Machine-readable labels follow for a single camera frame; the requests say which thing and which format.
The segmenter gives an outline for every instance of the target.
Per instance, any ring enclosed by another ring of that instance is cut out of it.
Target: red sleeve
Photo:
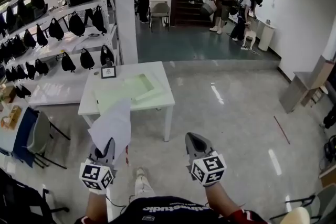
[[[267,224],[257,213],[247,210],[236,211],[226,219],[236,224]]]

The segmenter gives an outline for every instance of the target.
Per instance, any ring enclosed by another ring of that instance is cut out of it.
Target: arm
[[[247,23],[247,18],[248,18],[248,11],[250,10],[250,6],[247,6],[246,5],[246,8],[245,8],[245,23]]]
[[[226,194],[220,183],[206,187],[205,192],[210,208],[223,217],[228,217],[232,213],[241,210]]]
[[[107,224],[106,197],[90,192],[86,216],[97,224]]]

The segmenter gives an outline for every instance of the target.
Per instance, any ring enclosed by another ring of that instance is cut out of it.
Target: white table
[[[82,95],[78,114],[82,115],[88,125],[91,127],[93,120],[90,115],[100,114],[97,106],[97,101],[94,95],[94,89],[111,89],[118,87],[118,85],[126,78],[132,76],[151,72],[159,81],[164,91],[160,95],[157,95],[151,99],[143,101],[139,104],[133,104],[132,111],[166,108],[165,124],[164,124],[164,141],[169,141],[170,129],[173,116],[173,107],[175,100],[169,86],[169,82],[164,71],[162,62],[147,62],[137,63],[134,65],[116,66],[117,77],[110,79],[101,79],[100,68],[92,69],[89,73],[89,77],[85,84],[84,93]]]
[[[22,111],[21,111],[21,115],[16,123],[15,129],[14,130],[6,130],[2,127],[0,127],[0,147],[8,152],[12,152],[13,148],[14,148],[14,143],[15,143],[15,139],[16,139],[16,135],[17,135],[17,131],[20,127],[21,121],[23,119],[23,116],[28,108],[27,105],[23,105],[23,104],[16,104],[16,103],[12,103],[12,104],[8,104],[9,109],[11,110],[13,106],[18,105]],[[0,120],[5,117],[8,116],[8,114],[10,113],[10,110],[7,111],[5,108],[3,109],[3,111],[0,113]]]

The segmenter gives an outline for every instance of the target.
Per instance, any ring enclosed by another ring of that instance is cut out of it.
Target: chair
[[[153,18],[166,18],[165,25],[170,24],[170,8],[167,3],[157,3],[153,8],[149,8],[149,28],[153,32]]]
[[[43,189],[42,197],[39,192],[30,188],[6,174],[0,169],[0,219],[4,223],[53,223],[52,213],[65,211],[69,208],[50,209],[46,202],[47,189]]]
[[[317,222],[320,223],[321,220],[327,220],[335,213],[336,210],[336,184],[331,184],[325,187],[322,191],[313,194],[304,199],[290,200],[285,203],[291,202],[301,202],[301,207],[304,207],[309,215],[310,219],[317,219]],[[279,217],[287,215],[281,214],[275,217],[270,218],[273,220]]]
[[[37,117],[36,122],[34,123],[33,127],[30,129],[28,141],[27,141],[27,149],[35,155],[35,158],[40,163],[36,164],[40,166],[41,168],[44,168],[44,166],[49,166],[45,164],[43,161],[41,161],[39,157],[63,168],[67,169],[65,166],[62,166],[58,163],[55,163],[54,161],[46,158],[44,156],[44,153],[46,151],[46,147],[48,144],[49,137],[54,139],[52,135],[50,134],[50,128],[53,127],[57,132],[59,132],[62,136],[64,136],[67,140],[70,140],[69,137],[67,137],[63,132],[61,132],[56,126],[54,126],[48,119],[47,115],[40,111]]]

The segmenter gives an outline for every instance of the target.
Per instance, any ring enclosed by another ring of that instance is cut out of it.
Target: white shirt
[[[246,8],[246,6],[251,7],[252,2],[251,2],[251,0],[243,0],[243,1],[241,2],[240,5],[241,5],[243,8]]]

